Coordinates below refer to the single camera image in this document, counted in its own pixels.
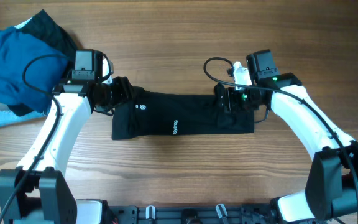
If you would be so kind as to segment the black sports shirt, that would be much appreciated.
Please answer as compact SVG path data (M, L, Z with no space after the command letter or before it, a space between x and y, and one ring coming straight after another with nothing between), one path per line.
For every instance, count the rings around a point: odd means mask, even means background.
M116 107L113 140L138 136L195 134L248 134L254 132L254 113L230 112L224 105L224 86L213 95L175 95L136 86L135 98Z

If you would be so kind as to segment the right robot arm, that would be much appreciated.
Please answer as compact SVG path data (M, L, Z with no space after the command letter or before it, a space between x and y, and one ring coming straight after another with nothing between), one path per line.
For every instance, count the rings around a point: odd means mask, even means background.
M256 110L281 117L304 145L312 165L304 190L277 197L254 210L266 223L324 223L358 216L358 141L338 128L312 101L302 82L281 73L269 50L230 63L223 107Z

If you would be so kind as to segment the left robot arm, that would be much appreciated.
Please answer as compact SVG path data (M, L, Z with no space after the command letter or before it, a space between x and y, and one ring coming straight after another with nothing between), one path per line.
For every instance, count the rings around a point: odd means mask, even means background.
M105 200L77 200L66 180L79 132L93 113L113 116L135 96L127 77L97 50L76 52L74 67L52 90L24 84L51 102L47 119L15 169L0 170L0 223L118 223Z

